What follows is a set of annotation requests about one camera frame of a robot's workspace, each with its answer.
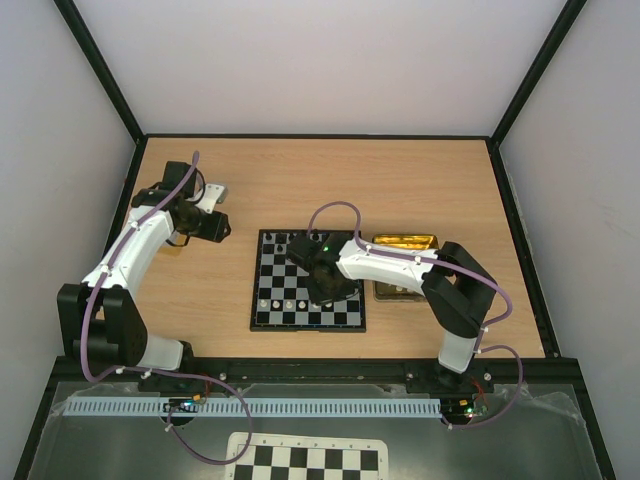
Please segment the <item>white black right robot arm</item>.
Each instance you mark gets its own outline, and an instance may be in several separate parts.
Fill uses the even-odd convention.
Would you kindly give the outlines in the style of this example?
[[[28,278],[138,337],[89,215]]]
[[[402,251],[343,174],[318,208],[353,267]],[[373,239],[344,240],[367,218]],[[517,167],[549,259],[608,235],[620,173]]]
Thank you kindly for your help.
[[[444,329],[434,381],[455,392],[471,379],[482,324],[497,293],[495,280],[460,245],[409,250],[376,245],[356,234],[323,242],[295,236],[286,258],[308,274],[309,301],[324,305],[353,294],[361,281],[401,287],[424,297]]]

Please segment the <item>black grey chess board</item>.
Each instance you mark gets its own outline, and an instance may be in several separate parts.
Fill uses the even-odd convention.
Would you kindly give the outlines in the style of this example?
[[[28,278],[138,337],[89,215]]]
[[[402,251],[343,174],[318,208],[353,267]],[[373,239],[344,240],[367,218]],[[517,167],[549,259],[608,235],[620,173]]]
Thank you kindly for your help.
[[[321,305],[318,309],[311,306],[305,286],[308,273],[286,257],[291,240],[300,233],[292,229],[259,231],[250,330],[364,333],[366,308],[362,281],[358,282],[360,292],[357,296]],[[259,306],[261,299],[267,300],[266,308]],[[280,302],[280,308],[272,308],[274,300]],[[285,307],[287,300],[293,302],[293,308]],[[301,300],[306,302],[304,309],[298,307]]]

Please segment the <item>gold metal tray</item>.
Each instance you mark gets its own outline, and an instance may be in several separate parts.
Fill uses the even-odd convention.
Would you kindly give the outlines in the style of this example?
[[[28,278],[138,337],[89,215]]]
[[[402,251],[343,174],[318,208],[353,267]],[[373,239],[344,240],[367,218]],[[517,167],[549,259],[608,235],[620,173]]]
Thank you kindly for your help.
[[[430,234],[378,234],[372,238],[372,242],[386,247],[402,248],[408,250],[438,249],[439,242],[435,235]],[[379,302],[423,302],[424,297],[404,287],[373,283],[373,295]]]

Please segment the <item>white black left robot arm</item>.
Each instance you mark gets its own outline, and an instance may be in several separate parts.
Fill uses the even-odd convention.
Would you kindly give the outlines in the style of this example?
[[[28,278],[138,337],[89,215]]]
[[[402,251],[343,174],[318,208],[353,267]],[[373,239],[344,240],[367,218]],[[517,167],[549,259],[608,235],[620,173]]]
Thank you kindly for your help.
[[[193,356],[189,342],[150,333],[135,298],[161,247],[176,248],[179,238],[220,243],[231,233],[227,215],[216,208],[227,188],[206,182],[198,162],[197,156],[167,162],[162,180],[132,198],[122,231],[98,265],[58,292],[64,352],[92,383],[104,377],[92,372],[94,366],[149,376],[177,372]]]

